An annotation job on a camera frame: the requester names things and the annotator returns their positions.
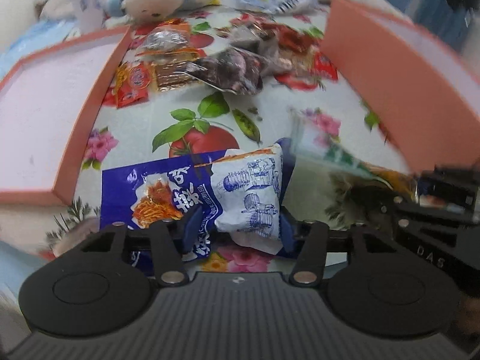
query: ribbed black surface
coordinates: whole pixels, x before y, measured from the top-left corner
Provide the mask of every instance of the ribbed black surface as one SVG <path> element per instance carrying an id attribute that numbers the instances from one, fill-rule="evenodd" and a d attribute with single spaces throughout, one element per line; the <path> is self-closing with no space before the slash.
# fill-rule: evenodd
<path id="1" fill-rule="evenodd" d="M 128 327 L 85 340 L 32 334 L 11 360 L 461 360 L 442 335 L 369 337 L 342 322 L 318 294 L 280 274 L 205 274 L 162 290 Z"/>

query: blue snack bag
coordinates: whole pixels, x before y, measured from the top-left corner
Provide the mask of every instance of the blue snack bag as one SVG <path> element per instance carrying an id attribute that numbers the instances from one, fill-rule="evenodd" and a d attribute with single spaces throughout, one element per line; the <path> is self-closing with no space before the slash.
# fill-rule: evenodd
<path id="1" fill-rule="evenodd" d="M 115 222 L 131 229 L 146 228 L 157 220 L 180 219 L 189 208 L 201 204 L 198 240 L 184 259 L 207 257 L 208 229 L 222 214 L 222 207 L 210 185 L 211 167 L 195 165 L 210 164 L 224 155 L 225 151 L 215 151 L 104 170 L 100 228 Z M 133 263 L 141 263 L 144 254 L 134 255 Z"/>
<path id="2" fill-rule="evenodd" d="M 277 254 L 282 158 L 275 144 L 248 153 L 229 149 L 105 170 L 100 227 L 122 222 L 147 228 L 158 220 L 181 219 L 201 205 L 198 230 L 190 226 L 186 232 L 183 247 L 193 247 L 185 250 L 184 261 L 210 254 L 212 228 L 230 233 L 239 245 Z M 131 262 L 147 274 L 152 270 L 146 252 L 134 252 Z"/>

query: metal screw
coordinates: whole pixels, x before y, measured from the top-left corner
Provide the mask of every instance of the metal screw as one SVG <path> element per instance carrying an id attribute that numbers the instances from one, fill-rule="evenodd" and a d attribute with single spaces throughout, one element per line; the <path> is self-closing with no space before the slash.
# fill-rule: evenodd
<path id="1" fill-rule="evenodd" d="M 162 276 L 160 276 L 160 279 L 162 279 L 163 282 L 168 284 L 178 284 L 183 281 L 184 278 L 185 276 L 183 275 L 183 273 L 179 271 L 168 271 L 162 274 Z"/>
<path id="2" fill-rule="evenodd" d="M 297 283 L 310 284 L 317 280 L 317 275 L 310 271 L 298 271 L 293 275 Z"/>
<path id="3" fill-rule="evenodd" d="M 406 228 L 409 225 L 409 220 L 408 219 L 400 219 L 398 221 L 398 225 L 402 228 Z"/>

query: pink box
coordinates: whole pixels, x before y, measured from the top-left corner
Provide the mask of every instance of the pink box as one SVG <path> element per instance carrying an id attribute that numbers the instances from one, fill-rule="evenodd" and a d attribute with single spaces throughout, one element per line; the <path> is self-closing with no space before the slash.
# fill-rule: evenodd
<path id="1" fill-rule="evenodd" d="M 411 170 L 480 158 L 480 80 L 426 29 L 332 2 L 322 51 L 378 114 Z"/>
<path id="2" fill-rule="evenodd" d="M 21 59 L 0 83 L 0 203 L 70 204 L 129 27 L 90 33 Z"/>

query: snack bag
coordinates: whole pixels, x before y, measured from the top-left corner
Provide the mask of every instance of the snack bag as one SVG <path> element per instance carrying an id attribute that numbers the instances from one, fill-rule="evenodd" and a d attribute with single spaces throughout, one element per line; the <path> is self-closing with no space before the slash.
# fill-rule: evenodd
<path id="1" fill-rule="evenodd" d="M 186 31 L 157 27 L 147 35 L 141 48 L 145 51 L 167 53 L 188 45 L 190 34 Z"/>
<path id="2" fill-rule="evenodd" d="M 150 62 L 154 88 L 158 91 L 179 88 L 194 81 L 194 78 L 179 71 L 185 69 L 188 61 L 195 61 L 200 57 L 199 50 L 193 47 L 184 47 L 172 52 L 154 55 Z"/>
<path id="3" fill-rule="evenodd" d="M 117 67 L 115 86 L 112 89 L 117 108 L 148 100 L 150 81 L 151 74 L 143 62 L 126 62 Z"/>
<path id="4" fill-rule="evenodd" d="M 313 57 L 311 75 L 314 77 L 322 77 L 332 81 L 338 81 L 337 68 L 320 51 L 316 52 Z"/>
<path id="5" fill-rule="evenodd" d="M 237 149 L 185 155 L 105 170 L 100 228 L 123 222 L 132 229 L 177 220 L 202 206 L 193 250 L 184 260 L 207 257 L 208 231 L 248 232 L 279 241 L 282 150 L 276 144 L 249 153 Z M 148 255 L 142 264 L 151 267 Z"/>
<path id="6" fill-rule="evenodd" d="M 189 62 L 183 72 L 222 92 L 255 95 L 263 89 L 262 75 L 269 60 L 252 52 L 229 47 Z"/>

